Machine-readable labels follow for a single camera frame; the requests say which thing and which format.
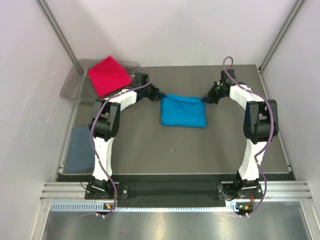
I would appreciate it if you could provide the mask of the clear grey plastic bin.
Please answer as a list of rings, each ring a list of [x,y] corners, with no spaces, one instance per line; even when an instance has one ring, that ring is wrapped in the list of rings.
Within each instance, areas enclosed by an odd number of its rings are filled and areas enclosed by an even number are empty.
[[[74,65],[60,91],[60,97],[69,100],[72,103],[93,103],[97,94],[88,77],[88,70],[98,63],[101,59],[80,59],[78,65],[82,68],[83,74],[78,71],[77,65]]]

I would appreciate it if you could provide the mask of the left corner aluminium post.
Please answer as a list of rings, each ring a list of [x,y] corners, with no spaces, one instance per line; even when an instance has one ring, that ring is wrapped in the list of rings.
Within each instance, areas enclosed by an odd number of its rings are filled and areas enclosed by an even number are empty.
[[[59,23],[56,20],[54,14],[52,13],[48,3],[45,0],[36,0],[36,3],[40,7],[40,9],[43,12],[44,16],[46,17],[48,23],[52,27],[55,35],[57,36],[60,44],[62,45],[62,47],[65,50],[66,54],[68,55],[69,59],[71,60],[73,66],[76,68],[77,72],[80,75],[83,75],[84,70],[81,67],[76,55],[74,54],[67,38],[65,37],[61,27],[59,26]]]

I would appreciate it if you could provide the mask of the right corner aluminium post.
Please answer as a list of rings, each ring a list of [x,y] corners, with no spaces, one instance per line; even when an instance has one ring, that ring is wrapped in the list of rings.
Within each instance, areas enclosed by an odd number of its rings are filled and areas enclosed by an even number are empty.
[[[284,23],[282,24],[278,34],[276,35],[274,41],[271,44],[271,47],[267,51],[266,56],[263,58],[261,65],[258,67],[260,73],[262,73],[268,66],[273,55],[276,53],[276,50],[279,48],[281,42],[283,41],[286,33],[290,29],[306,0],[296,0],[293,7],[291,8],[288,16],[285,18]]]

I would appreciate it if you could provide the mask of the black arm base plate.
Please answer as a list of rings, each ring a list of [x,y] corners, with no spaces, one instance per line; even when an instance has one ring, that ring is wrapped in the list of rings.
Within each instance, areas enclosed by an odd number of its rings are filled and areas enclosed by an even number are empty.
[[[86,200],[133,200],[139,197],[202,197],[208,200],[258,199],[262,197],[260,185],[251,189],[237,190],[233,183],[221,182],[133,182],[118,183],[114,190],[111,183],[98,188],[93,184],[86,186]]]

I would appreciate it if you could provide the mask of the corner aluminium post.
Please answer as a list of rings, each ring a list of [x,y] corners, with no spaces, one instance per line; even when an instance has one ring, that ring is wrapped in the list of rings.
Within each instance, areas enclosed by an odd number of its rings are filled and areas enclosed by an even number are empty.
[[[57,36],[60,44],[62,45],[62,47],[65,50],[66,54],[68,55],[69,59],[71,60],[73,66],[76,68],[77,72],[80,75],[83,75],[84,70],[81,67],[76,55],[74,54],[67,38],[65,37],[61,27],[59,26],[59,23],[56,20],[54,14],[52,13],[48,3],[45,0],[36,0],[36,3],[40,7],[40,9],[43,12],[44,16],[46,17],[48,23],[52,27],[55,35]]]
[[[288,16],[285,18],[284,23],[282,24],[278,34],[276,35],[274,41],[271,44],[271,47],[267,51],[266,56],[263,58],[261,65],[258,67],[260,73],[262,73],[268,66],[273,55],[276,53],[276,50],[279,48],[281,42],[283,41],[286,33],[290,29],[306,0],[296,0],[293,7],[291,8]]]

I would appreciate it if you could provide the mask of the aluminium rail frame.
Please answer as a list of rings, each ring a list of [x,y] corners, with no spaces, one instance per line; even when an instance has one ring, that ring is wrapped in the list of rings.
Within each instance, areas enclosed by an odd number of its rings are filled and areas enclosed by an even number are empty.
[[[303,181],[270,181],[262,184],[262,197],[254,198],[264,202],[309,202],[312,195]],[[40,199],[48,202],[103,202],[112,204],[117,197],[105,200],[85,199],[86,187],[76,182],[45,183]],[[203,197],[138,197],[131,200],[118,200],[121,207],[213,207],[224,204],[224,200],[210,200]]]

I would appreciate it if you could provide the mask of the bright blue t-shirt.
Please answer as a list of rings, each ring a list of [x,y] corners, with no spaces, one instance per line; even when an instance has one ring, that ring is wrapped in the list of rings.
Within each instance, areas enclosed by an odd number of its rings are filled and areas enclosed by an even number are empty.
[[[206,128],[206,106],[198,97],[168,94],[160,103],[165,127]]]

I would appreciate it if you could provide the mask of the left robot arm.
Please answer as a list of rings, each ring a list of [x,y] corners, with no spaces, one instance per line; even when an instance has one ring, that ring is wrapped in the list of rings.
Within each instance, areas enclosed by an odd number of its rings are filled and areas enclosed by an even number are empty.
[[[152,84],[151,76],[147,69],[137,68],[131,73],[128,86],[97,98],[94,102],[89,124],[94,170],[86,191],[90,195],[95,191],[95,199],[117,196],[117,188],[111,178],[111,158],[113,142],[120,129],[121,111],[144,98],[157,102],[167,97],[167,94]]]

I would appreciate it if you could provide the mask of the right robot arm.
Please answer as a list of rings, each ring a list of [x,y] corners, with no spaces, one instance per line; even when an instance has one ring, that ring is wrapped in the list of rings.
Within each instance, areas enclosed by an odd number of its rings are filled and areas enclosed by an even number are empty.
[[[258,190],[264,153],[273,137],[278,135],[278,104],[254,92],[243,82],[236,81],[233,69],[221,71],[219,82],[215,81],[200,100],[217,105],[222,98],[229,98],[244,109],[243,134],[246,148],[233,181],[233,193],[239,198],[245,198]]]

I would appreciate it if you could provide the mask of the folded red t-shirt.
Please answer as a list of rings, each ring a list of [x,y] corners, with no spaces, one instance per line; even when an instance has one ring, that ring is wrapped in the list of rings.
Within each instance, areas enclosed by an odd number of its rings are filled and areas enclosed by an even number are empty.
[[[130,75],[112,56],[91,67],[87,74],[99,98],[124,88],[132,82]]]

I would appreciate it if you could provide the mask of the folded dark blue t-shirt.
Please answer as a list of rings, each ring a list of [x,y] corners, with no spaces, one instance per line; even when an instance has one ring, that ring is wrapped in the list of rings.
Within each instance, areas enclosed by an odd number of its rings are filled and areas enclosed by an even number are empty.
[[[73,127],[63,172],[67,174],[92,171],[95,153],[90,142],[88,127]]]

